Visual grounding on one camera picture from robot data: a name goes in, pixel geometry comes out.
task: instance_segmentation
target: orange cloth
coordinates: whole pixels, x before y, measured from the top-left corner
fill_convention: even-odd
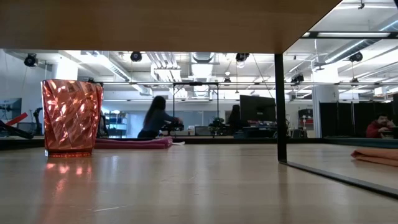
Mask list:
[[[351,156],[357,160],[398,167],[398,149],[357,149]]]

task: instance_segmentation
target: woman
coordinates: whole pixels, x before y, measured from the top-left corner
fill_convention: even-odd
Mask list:
[[[166,100],[162,96],[156,96],[145,115],[144,127],[138,134],[138,138],[156,138],[159,130],[165,124],[165,121],[178,121],[180,119],[169,116],[166,109]]]
[[[247,121],[241,120],[241,107],[239,105],[233,105],[227,124],[229,124],[231,134],[234,134],[243,127],[249,126]]]

